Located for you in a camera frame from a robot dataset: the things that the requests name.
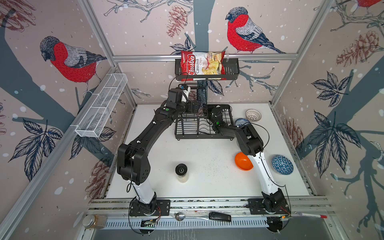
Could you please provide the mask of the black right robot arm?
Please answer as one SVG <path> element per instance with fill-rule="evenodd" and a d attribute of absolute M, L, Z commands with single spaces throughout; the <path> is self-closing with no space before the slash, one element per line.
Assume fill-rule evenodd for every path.
<path fill-rule="evenodd" d="M 264 154 L 266 145 L 262 138 L 252 123 L 245 122 L 239 126 L 229 125 L 224 121 L 223 109 L 224 106 L 208 106 L 208 120 L 212 123 L 213 130 L 219 135 L 236 138 L 241 152 L 250 159 L 261 184 L 263 205 L 266 212 L 274 214 L 283 210 L 290 214 L 290 207 L 282 191 L 284 187 L 276 184 L 267 165 Z"/>

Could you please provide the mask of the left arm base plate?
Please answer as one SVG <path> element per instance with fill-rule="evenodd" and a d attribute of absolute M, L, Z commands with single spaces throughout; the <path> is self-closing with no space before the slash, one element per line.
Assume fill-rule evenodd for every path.
<path fill-rule="evenodd" d="M 169 216 L 170 214 L 170 200 L 155 200 L 148 205 L 141 203 L 137 199 L 132 200 L 130 203 L 130 217 L 144 217 L 144 216 Z"/>

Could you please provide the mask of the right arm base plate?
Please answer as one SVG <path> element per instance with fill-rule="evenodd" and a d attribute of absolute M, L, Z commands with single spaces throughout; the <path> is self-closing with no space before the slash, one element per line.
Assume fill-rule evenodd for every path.
<path fill-rule="evenodd" d="M 251 198 L 248 199 L 248 203 L 245 206 L 250 210 L 251 215 L 288 215 L 291 213 L 287 200 L 283 200 L 279 207 L 271 211 L 266 210 L 263 201 L 264 199 L 262 198 Z"/>

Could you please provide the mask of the black wire dish rack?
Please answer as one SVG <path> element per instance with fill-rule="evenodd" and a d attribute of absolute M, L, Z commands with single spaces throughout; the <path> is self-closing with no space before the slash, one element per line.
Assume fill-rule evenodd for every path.
<path fill-rule="evenodd" d="M 175 138 L 177 140 L 192 139 L 229 139 L 233 137 L 217 134 L 210 118 L 212 110 L 218 108 L 221 110 L 223 121 L 228 125 L 233 125 L 232 107 L 223 104 L 207 103 L 207 87 L 203 84 L 189 84 L 191 91 L 189 93 L 189 109 L 179 115 L 175 123 Z"/>

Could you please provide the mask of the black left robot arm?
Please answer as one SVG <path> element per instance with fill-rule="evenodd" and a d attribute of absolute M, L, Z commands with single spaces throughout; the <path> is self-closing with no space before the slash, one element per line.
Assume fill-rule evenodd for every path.
<path fill-rule="evenodd" d="M 128 145 L 118 149 L 117 173 L 134 187 L 139 206 L 152 213 L 157 207 L 157 195 L 147 181 L 151 166 L 149 152 L 161 134 L 183 113 L 197 113 L 199 103 L 189 100 L 191 87 L 183 84 L 168 91 L 168 98 L 155 110 L 147 127 Z"/>

